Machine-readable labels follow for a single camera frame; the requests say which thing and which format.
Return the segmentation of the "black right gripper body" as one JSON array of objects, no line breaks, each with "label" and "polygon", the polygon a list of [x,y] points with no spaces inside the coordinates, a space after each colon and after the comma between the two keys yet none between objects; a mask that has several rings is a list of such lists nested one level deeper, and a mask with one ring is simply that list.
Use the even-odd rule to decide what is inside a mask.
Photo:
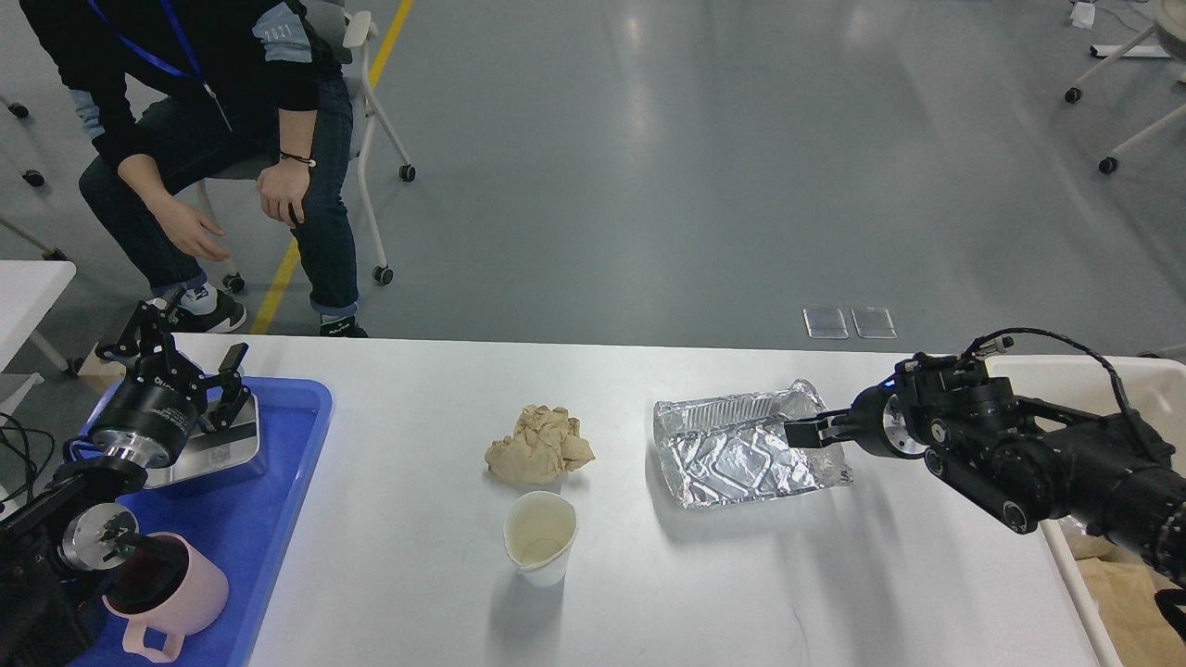
[{"label": "black right gripper body", "polygon": [[848,412],[852,437],[865,452],[882,459],[922,459],[927,445],[910,434],[892,385],[872,385],[859,394]]}]

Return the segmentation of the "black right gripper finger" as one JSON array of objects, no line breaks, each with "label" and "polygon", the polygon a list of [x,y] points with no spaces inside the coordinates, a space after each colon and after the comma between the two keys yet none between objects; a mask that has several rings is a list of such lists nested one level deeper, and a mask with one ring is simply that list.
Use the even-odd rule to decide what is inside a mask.
[{"label": "black right gripper finger", "polygon": [[822,450],[857,439],[857,426],[849,423],[849,409],[830,409],[810,418],[784,423],[789,447]]}]

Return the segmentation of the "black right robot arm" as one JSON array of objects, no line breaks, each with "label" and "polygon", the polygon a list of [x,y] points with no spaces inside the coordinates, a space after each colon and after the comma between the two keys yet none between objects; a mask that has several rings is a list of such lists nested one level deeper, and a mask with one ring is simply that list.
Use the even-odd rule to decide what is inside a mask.
[{"label": "black right robot arm", "polygon": [[847,409],[784,423],[792,447],[854,442],[882,459],[924,460],[927,471],[1018,535],[1042,520],[1073,517],[1089,536],[1139,555],[1172,582],[1154,599],[1182,633],[1185,482],[1175,447],[1131,407],[1110,360],[1116,412],[1099,415],[1018,396],[987,358],[1014,344],[1019,328],[976,337],[962,352],[916,352]]}]

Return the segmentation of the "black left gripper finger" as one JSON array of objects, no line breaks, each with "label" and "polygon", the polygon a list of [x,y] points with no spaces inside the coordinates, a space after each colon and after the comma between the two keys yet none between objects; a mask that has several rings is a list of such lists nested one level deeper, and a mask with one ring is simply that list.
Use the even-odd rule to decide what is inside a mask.
[{"label": "black left gripper finger", "polygon": [[248,350],[249,345],[246,343],[229,347],[221,361],[219,371],[199,377],[192,385],[195,388],[192,402],[198,409],[196,425],[203,434],[213,434],[232,426],[234,419],[253,396],[251,390],[243,385],[241,369]]},{"label": "black left gripper finger", "polygon": [[95,347],[97,358],[126,368],[125,385],[191,383],[191,362],[177,350],[172,333],[183,293],[179,287],[140,301],[123,329]]}]

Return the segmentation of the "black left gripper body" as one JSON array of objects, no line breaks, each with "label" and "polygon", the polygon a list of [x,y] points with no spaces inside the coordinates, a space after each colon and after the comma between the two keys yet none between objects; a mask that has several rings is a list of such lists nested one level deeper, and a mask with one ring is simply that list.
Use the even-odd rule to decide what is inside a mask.
[{"label": "black left gripper body", "polygon": [[176,463],[208,409],[203,394],[189,396],[160,381],[117,385],[88,428],[88,439],[111,459],[144,469]]}]

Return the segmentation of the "person's right hand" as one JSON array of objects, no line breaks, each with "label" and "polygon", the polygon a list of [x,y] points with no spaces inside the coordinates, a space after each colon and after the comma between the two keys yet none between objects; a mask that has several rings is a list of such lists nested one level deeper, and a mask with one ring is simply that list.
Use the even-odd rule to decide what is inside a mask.
[{"label": "person's right hand", "polygon": [[232,258],[225,246],[217,241],[225,231],[195,207],[167,193],[145,203],[145,207],[148,207],[167,239],[184,254],[213,262]]}]

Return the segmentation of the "person's left hand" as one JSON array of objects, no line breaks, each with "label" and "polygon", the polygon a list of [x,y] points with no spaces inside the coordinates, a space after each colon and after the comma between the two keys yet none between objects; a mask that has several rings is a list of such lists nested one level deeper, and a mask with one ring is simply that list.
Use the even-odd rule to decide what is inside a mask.
[{"label": "person's left hand", "polygon": [[256,179],[261,210],[293,231],[305,223],[302,201],[310,189],[310,165],[291,157],[264,169]]}]

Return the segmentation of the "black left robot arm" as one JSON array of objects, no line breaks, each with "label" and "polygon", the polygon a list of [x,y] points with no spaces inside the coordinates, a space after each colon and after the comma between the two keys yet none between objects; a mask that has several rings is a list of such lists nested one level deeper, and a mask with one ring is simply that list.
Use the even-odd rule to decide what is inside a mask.
[{"label": "black left robot arm", "polygon": [[102,633],[97,601],[120,567],[145,550],[119,498],[181,459],[192,436],[232,425],[253,396],[246,343],[212,374],[176,347],[183,290],[144,301],[98,358],[126,371],[83,434],[62,447],[46,489],[4,519],[4,665],[65,666]]}]

